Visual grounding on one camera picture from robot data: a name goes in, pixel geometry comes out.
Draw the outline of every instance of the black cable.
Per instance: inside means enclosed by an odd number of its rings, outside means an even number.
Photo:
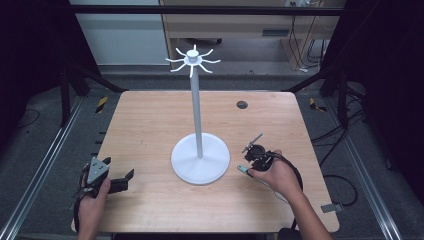
[[[337,178],[337,179],[343,180],[343,181],[347,182],[352,187],[353,191],[355,192],[355,196],[353,197],[352,201],[350,201],[348,203],[340,203],[340,202],[336,202],[336,201],[332,200],[332,202],[334,204],[341,204],[343,207],[350,207],[350,206],[352,206],[353,204],[356,203],[356,201],[358,200],[358,190],[356,189],[355,185],[349,179],[342,177],[342,176],[339,176],[339,175],[333,175],[333,174],[324,175],[323,177],[324,178]]]
[[[330,151],[328,151],[328,153],[324,156],[324,158],[319,163],[320,167],[324,164],[324,162],[327,160],[328,156],[330,156],[330,154],[334,151],[334,149],[342,141],[342,139],[346,136],[346,134],[347,134],[347,130],[345,129],[343,131],[342,135],[339,137],[339,139],[337,139],[337,142],[333,145],[333,147],[331,147]]]
[[[358,101],[361,101],[361,99],[359,99],[359,98],[352,99],[352,100],[350,100],[349,102],[346,103],[346,107],[349,107],[350,104],[352,104],[353,102],[358,102]]]
[[[299,64],[299,61],[300,61],[300,63],[302,63],[302,64],[305,66],[305,67],[302,67],[302,68],[311,68],[311,67],[315,67],[316,65],[308,65],[308,64],[305,64],[305,63],[302,61],[302,57],[301,57],[300,50],[299,50],[299,45],[297,44],[296,33],[294,32],[294,24],[295,24],[295,22],[296,22],[296,16],[292,16],[292,27],[291,27],[290,36],[289,36],[289,46],[290,46],[290,50],[291,50],[291,52],[292,52],[293,56],[294,56],[294,57],[295,57],[295,59],[296,59],[297,66],[298,66],[298,67],[301,67],[301,66],[300,66],[300,64]],[[291,39],[292,39],[292,36],[294,37],[294,42],[296,43],[297,52],[298,52],[298,54],[299,54],[299,60],[298,60],[298,58],[296,57],[296,55],[294,54],[293,48],[292,48],[292,46],[291,46]]]
[[[353,126],[353,125],[355,125],[355,123],[357,123],[357,122],[359,122],[359,120],[362,120],[363,118],[358,118],[358,119],[356,119],[352,124],[349,124],[349,126]]]
[[[295,219],[293,219],[293,223],[292,223],[291,229],[292,230],[295,230],[296,229],[296,225],[297,225],[297,221],[296,221],[296,218],[295,218]]]
[[[34,120],[32,120],[31,122],[29,122],[29,123],[27,123],[27,124],[20,125],[20,126],[16,126],[16,128],[24,128],[24,127],[28,127],[28,126],[30,126],[31,124],[35,123],[35,122],[36,122],[36,121],[40,118],[40,112],[39,112],[39,111],[37,111],[37,110],[35,110],[35,109],[27,109],[27,110],[25,110],[25,111],[27,111],[27,112],[29,112],[29,111],[33,111],[33,112],[37,113],[37,117],[35,117],[35,119],[34,119]]]
[[[363,112],[363,110],[358,110],[357,112],[355,112],[354,114],[352,114],[352,116],[350,116],[349,118],[348,118],[348,121],[350,121],[350,120],[352,120],[353,118],[355,118],[355,117],[357,117],[357,116],[359,116],[359,114],[360,113],[362,113]],[[343,128],[342,128],[342,126],[337,126],[337,127],[335,127],[335,128],[333,128],[332,130],[330,130],[329,132],[327,132],[327,133],[325,133],[325,134],[323,134],[323,135],[321,135],[321,136],[319,136],[319,137],[316,137],[316,138],[313,138],[313,139],[311,139],[311,142],[312,143],[317,143],[317,142],[320,142],[320,141],[322,141],[322,140],[324,140],[324,139],[326,139],[326,138],[328,138],[328,137],[331,137],[331,136],[333,136],[333,135],[335,135],[335,134],[337,134],[337,133],[339,133],[339,132],[341,132],[343,130]]]
[[[355,112],[354,114],[352,114],[352,116],[348,117],[348,121],[354,119],[357,116],[363,116],[364,115],[364,110],[358,110],[357,112]]]
[[[78,190],[75,192],[73,198],[75,200],[74,202],[74,226],[75,226],[75,231],[78,232],[79,231],[79,206],[81,203],[81,200],[85,197],[85,195],[80,196],[81,194],[81,189],[82,189],[82,183],[84,181],[84,176],[86,175],[86,173],[88,172],[88,169],[90,167],[90,164],[86,164],[84,166],[84,168],[82,169],[81,173],[80,173],[80,177],[79,177],[79,181],[78,181]]]
[[[359,110],[358,112],[356,112],[354,115],[352,115],[351,117],[349,117],[349,121],[350,120],[352,120],[354,117],[358,117],[358,116],[360,116],[358,113],[362,113],[363,112],[363,110]],[[358,118],[358,119],[356,119],[353,123],[351,123],[351,124],[349,124],[348,126],[353,126],[353,125],[355,125],[357,122],[359,122],[359,120],[361,120],[361,118]],[[328,138],[328,137],[330,137],[330,136],[332,136],[332,135],[335,135],[335,134],[337,134],[338,132],[340,132],[340,131],[337,131],[337,132],[335,132],[335,133],[332,133],[331,135],[328,135],[326,138]],[[335,143],[326,143],[326,144],[313,144],[313,146],[314,147],[323,147],[323,146],[332,146],[332,145],[334,145],[334,144],[336,144],[337,142],[335,142]]]
[[[306,54],[306,57],[308,58],[309,62],[318,63],[318,61],[315,61],[314,58],[319,58],[319,57],[311,56],[311,52],[312,52],[312,48],[314,47],[314,44],[315,44],[315,39],[312,39],[311,43],[309,43],[308,53]]]

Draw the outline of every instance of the white pole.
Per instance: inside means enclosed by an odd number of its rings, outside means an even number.
[[[193,102],[194,128],[196,130],[197,158],[203,158],[202,123],[200,119],[199,74],[193,67],[193,76],[190,78],[191,97]]]

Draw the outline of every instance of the wire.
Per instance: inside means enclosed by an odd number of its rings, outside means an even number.
[[[283,201],[283,202],[285,202],[285,203],[287,203],[287,204],[289,204],[289,202],[287,202],[287,199],[285,199],[285,198],[281,198],[278,194],[277,194],[277,192],[276,191],[274,191],[274,194],[275,194],[275,196],[278,198],[278,199],[280,199],[281,201]]]
[[[295,31],[294,31],[294,24],[295,24],[295,22],[296,22],[296,16],[293,16],[293,17],[292,17],[292,27],[291,27],[290,36],[289,36],[289,46],[290,46],[290,50],[291,50],[291,52],[292,52],[293,56],[294,56],[294,57],[295,57],[295,59],[296,59],[297,66],[298,66],[298,67],[301,67],[301,66],[300,66],[300,64],[299,64],[299,61],[300,61],[300,63],[302,63],[302,64],[305,66],[305,68],[311,68],[311,67],[318,66],[318,65],[308,65],[308,64],[305,64],[305,63],[302,61],[302,57],[301,57],[300,50],[299,50],[299,44],[297,44],[296,33],[295,33]],[[292,45],[291,45],[292,36],[294,37],[294,42],[295,42],[295,44],[296,44],[297,53],[299,54],[299,60],[298,60],[298,58],[296,57],[296,54],[294,53],[294,51],[293,51],[293,47],[292,47]]]
[[[327,30],[327,31],[333,31],[334,29],[336,29],[336,27],[337,27],[337,23],[334,25],[334,27],[332,27],[332,28],[326,28],[326,27],[324,27],[324,23],[323,22],[321,22],[321,20],[319,20],[319,16],[317,16],[317,21],[320,23],[320,25],[321,25],[321,27],[324,29],[324,30]]]
[[[343,181],[347,182],[352,187],[353,191],[355,192],[355,196],[353,197],[352,201],[350,201],[348,203],[340,203],[340,202],[336,202],[336,201],[332,200],[333,203],[341,204],[343,207],[350,207],[350,206],[352,206],[353,204],[356,203],[356,201],[358,200],[358,190],[356,189],[355,185],[349,179],[342,177],[342,176],[339,176],[339,175],[333,175],[333,174],[324,175],[323,177],[324,178],[337,178],[337,179],[343,180]]]
[[[37,111],[37,110],[35,110],[35,109],[27,109],[27,110],[25,110],[26,112],[30,112],[30,111],[32,111],[32,112],[35,112],[36,114],[37,114],[37,117],[35,117],[35,119],[34,120],[32,120],[31,122],[29,122],[29,123],[27,123],[27,124],[23,124],[23,125],[20,125],[20,126],[16,126],[16,128],[24,128],[24,127],[28,127],[28,126],[30,126],[30,125],[32,125],[33,123],[35,123],[39,118],[40,118],[40,112],[39,111]]]
[[[353,118],[355,118],[355,117],[358,117],[358,116],[363,116],[364,114],[361,114],[361,115],[359,115],[359,113],[363,113],[363,110],[359,110],[358,112],[356,112],[355,114],[353,114],[350,118],[349,118],[349,120],[352,120]],[[351,124],[349,124],[348,126],[353,126],[353,125],[355,125],[357,122],[359,122],[359,120],[361,120],[362,118],[358,118],[358,119],[356,119],[353,123],[351,123]],[[340,132],[343,128],[341,127],[341,126],[338,126],[337,128],[340,128],[340,130],[339,131],[337,131],[337,132],[334,132],[334,133],[332,133],[332,134],[330,134],[330,135],[328,135],[328,136],[326,136],[325,138],[328,138],[328,137],[330,137],[330,136],[332,136],[332,135],[335,135],[335,134],[337,134],[338,132]],[[335,142],[335,143],[327,143],[327,144],[313,144],[313,146],[314,147],[323,147],[323,146],[332,146],[332,145],[334,145],[334,144],[336,144],[337,142]]]
[[[364,112],[363,110],[358,110],[357,112],[355,112],[354,114],[352,114],[352,116],[348,117],[348,121],[352,120],[353,118],[355,118],[357,116],[360,116],[363,112]],[[339,126],[333,128],[333,129],[331,129],[327,133],[325,133],[325,134],[323,134],[323,135],[321,135],[319,137],[316,137],[316,138],[311,139],[311,142],[312,143],[320,142],[320,141],[322,141],[322,140],[324,140],[324,139],[326,139],[328,137],[331,137],[331,136],[333,136],[333,135],[341,132],[342,130],[343,130],[343,127],[341,125],[339,125]]]
[[[346,103],[346,107],[349,107],[349,105],[352,104],[353,102],[359,102],[359,101],[361,101],[361,99],[359,99],[359,98],[352,99],[352,100],[350,100],[349,102]]]
[[[311,40],[311,43],[309,43],[308,53],[306,54],[306,57],[308,58],[308,61],[309,62],[318,63],[318,61],[315,61],[313,58],[320,58],[320,57],[318,57],[318,56],[311,56],[311,52],[312,52],[312,48],[314,47],[314,44],[315,44],[315,39],[312,39]]]
[[[339,137],[339,139],[337,139],[337,142],[333,145],[333,147],[331,147],[330,151],[328,151],[328,153],[324,156],[324,158],[321,160],[321,162],[319,163],[319,166],[321,167],[324,162],[327,160],[328,156],[330,156],[330,154],[334,151],[334,149],[337,147],[337,145],[343,140],[344,137],[346,137],[348,130],[344,130],[342,135]]]

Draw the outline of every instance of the wooden table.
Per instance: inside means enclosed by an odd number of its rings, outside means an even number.
[[[122,94],[98,158],[112,157],[111,178],[132,168],[126,192],[108,197],[103,232],[278,232],[290,227],[290,206],[237,166],[250,165],[241,151],[259,133],[257,144],[281,149],[299,170],[304,192],[330,232],[334,212],[295,96],[282,92],[200,92],[203,132],[220,137],[231,154],[216,182],[194,186],[173,171],[175,144],[194,132],[190,92],[128,91]],[[243,100],[246,109],[236,104]]]

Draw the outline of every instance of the hand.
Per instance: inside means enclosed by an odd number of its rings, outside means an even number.
[[[295,201],[295,198],[302,195],[296,175],[286,163],[278,158],[274,158],[271,167],[266,172],[249,169],[248,173],[253,177],[266,182],[274,191],[281,193],[287,201]]]
[[[107,194],[110,189],[110,179],[103,180],[96,198],[85,196],[81,199],[79,215],[78,239],[96,239],[100,219],[105,209]]]

